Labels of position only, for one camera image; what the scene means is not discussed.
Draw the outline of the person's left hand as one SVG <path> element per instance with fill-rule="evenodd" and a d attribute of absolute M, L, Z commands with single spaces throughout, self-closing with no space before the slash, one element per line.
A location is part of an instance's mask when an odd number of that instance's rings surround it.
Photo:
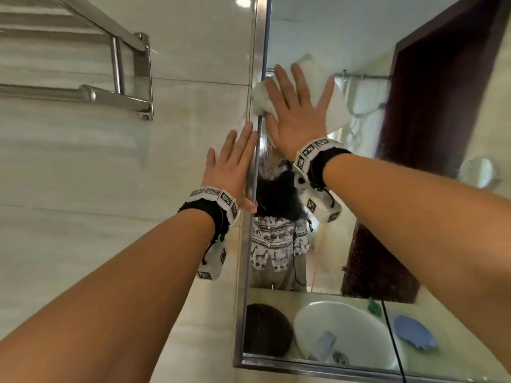
<path fill-rule="evenodd" d="M 253 132 L 255 150 L 258 141 L 258 132 L 256 130 L 253 130 Z M 239 135 L 235 130 L 227 134 L 219 156 L 216 157 L 217 175 L 215 178 L 206 178 L 204 171 L 201 186 L 211 186 L 225 190 L 235 198 L 239 208 L 241 208 L 241 197 L 245 195 L 246 178 L 252 159 L 249 165 L 231 165 L 231 152 Z"/>

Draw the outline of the person's right hand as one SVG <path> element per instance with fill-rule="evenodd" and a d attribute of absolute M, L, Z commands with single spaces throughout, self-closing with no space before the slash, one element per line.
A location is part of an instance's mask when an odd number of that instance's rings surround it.
<path fill-rule="evenodd" d="M 277 113 L 280 144 L 274 146 L 290 161 L 311 140 L 327 136 L 326 116 L 319 113 L 319 102 L 313 106 L 309 88 L 303 72 L 297 63 L 291 65 L 295 80 L 297 106 L 286 105 L 277 79 L 265 78 L 266 89 Z"/>

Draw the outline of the white cleaning cloth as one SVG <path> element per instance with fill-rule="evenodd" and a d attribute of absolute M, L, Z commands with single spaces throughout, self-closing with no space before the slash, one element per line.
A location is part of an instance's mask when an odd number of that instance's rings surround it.
<path fill-rule="evenodd" d="M 296 63 L 300 66 L 307 86 L 309 88 L 310 99 L 313 106 L 317 106 L 328 78 L 333 74 L 332 68 L 323 57 L 307 53 Z M 251 92 L 252 111 L 257 116 L 264 116 L 266 113 L 272 113 L 277 118 L 277 113 L 264 81 L 257 83 Z M 352 115 L 348 110 L 345 97 L 337 84 L 334 86 L 329 108 L 326 116 L 326 129 L 328 134 L 333 134 L 344 126 L 350 124 Z"/>

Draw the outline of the person's right forearm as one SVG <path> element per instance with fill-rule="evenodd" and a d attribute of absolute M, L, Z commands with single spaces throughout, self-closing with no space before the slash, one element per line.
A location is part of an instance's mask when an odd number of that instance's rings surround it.
<path fill-rule="evenodd" d="M 354 154 L 323 182 L 511 373 L 511 200 Z"/>

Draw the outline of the person's left forearm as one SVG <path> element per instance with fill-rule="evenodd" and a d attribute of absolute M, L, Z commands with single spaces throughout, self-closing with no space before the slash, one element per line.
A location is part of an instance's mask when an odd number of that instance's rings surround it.
<path fill-rule="evenodd" d="M 157 225 L 0 341 L 0 383 L 148 382 L 214 233 L 198 209 Z"/>

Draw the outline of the chrome towel rack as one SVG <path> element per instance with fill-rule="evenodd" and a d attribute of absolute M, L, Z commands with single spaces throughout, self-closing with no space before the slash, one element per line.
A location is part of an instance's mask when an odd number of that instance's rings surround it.
<path fill-rule="evenodd" d="M 0 38 L 107 43 L 113 91 L 0 84 L 0 96 L 81 102 L 137 112 L 154 120 L 150 38 L 131 33 L 88 0 L 0 0 Z"/>

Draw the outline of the metal framed wall mirror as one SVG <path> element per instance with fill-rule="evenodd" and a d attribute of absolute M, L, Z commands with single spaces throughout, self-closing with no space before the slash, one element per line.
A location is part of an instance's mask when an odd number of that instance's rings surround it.
<path fill-rule="evenodd" d="M 511 0 L 261 0 L 252 86 L 306 53 L 336 74 L 352 153 L 511 199 Z M 371 383 L 511 383 L 511 374 L 348 207 L 306 211 L 265 120 L 250 189 L 271 215 L 307 212 L 284 275 L 247 222 L 234 365 Z"/>

